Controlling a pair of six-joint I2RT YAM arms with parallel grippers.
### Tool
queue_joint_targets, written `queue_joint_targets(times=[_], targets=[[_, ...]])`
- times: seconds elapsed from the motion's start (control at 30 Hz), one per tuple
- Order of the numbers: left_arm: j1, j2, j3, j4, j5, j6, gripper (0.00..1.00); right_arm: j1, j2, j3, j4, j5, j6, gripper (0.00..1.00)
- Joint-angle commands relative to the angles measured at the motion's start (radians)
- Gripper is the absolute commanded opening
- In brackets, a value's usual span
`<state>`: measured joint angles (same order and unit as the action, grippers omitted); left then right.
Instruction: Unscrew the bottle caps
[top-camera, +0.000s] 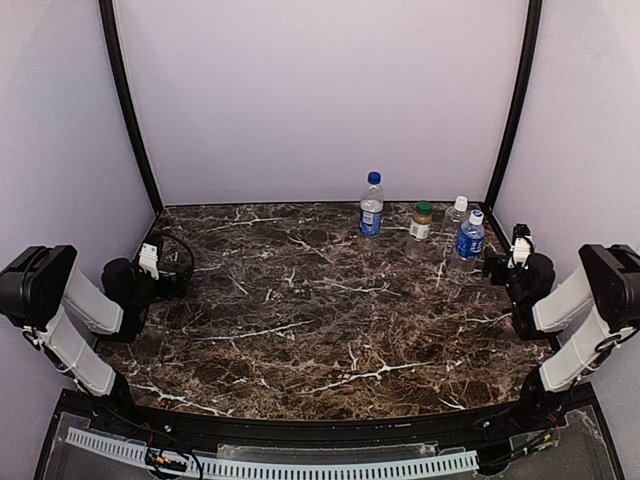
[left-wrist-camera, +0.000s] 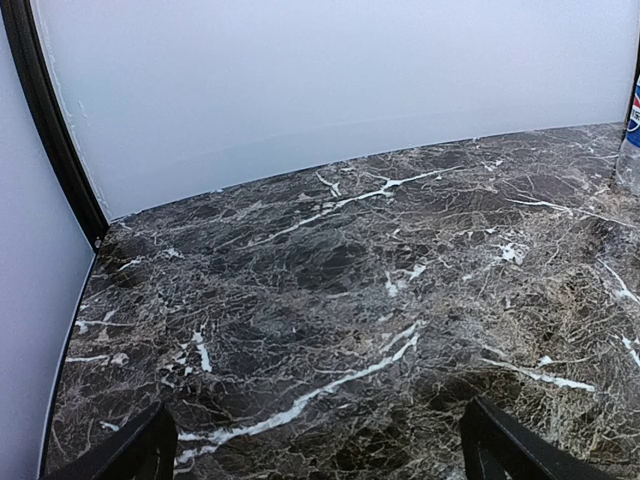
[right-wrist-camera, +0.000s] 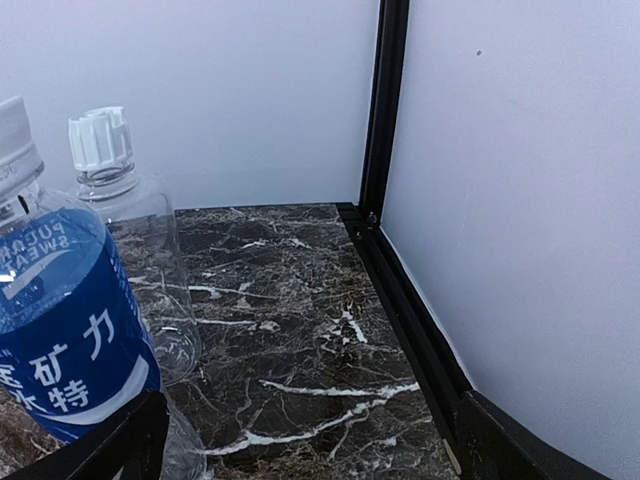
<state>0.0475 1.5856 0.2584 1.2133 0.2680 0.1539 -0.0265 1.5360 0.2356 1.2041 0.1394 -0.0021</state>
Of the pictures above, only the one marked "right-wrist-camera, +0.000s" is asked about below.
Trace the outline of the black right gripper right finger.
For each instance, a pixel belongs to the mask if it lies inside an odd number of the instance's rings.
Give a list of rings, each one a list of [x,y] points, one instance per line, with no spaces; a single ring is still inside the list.
[[[475,390],[459,403],[456,437],[464,479],[607,479],[542,441]]]

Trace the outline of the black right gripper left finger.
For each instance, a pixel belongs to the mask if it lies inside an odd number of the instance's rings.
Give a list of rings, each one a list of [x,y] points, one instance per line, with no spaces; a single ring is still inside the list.
[[[143,392],[75,442],[11,479],[158,479],[168,433],[165,396]]]

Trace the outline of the blue label Pocari bottle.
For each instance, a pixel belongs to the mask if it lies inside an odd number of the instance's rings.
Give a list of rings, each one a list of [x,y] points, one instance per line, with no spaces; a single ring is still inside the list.
[[[24,101],[1,104],[1,383],[71,443],[162,387],[149,333],[105,223],[40,186]]]

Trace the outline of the clear plastic bottle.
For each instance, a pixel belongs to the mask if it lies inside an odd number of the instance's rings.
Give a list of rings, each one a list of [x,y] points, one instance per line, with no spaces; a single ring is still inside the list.
[[[163,382],[176,384],[196,367],[202,342],[168,189],[158,176],[137,169],[122,107],[70,119],[68,137],[76,170],[74,194],[111,232]]]

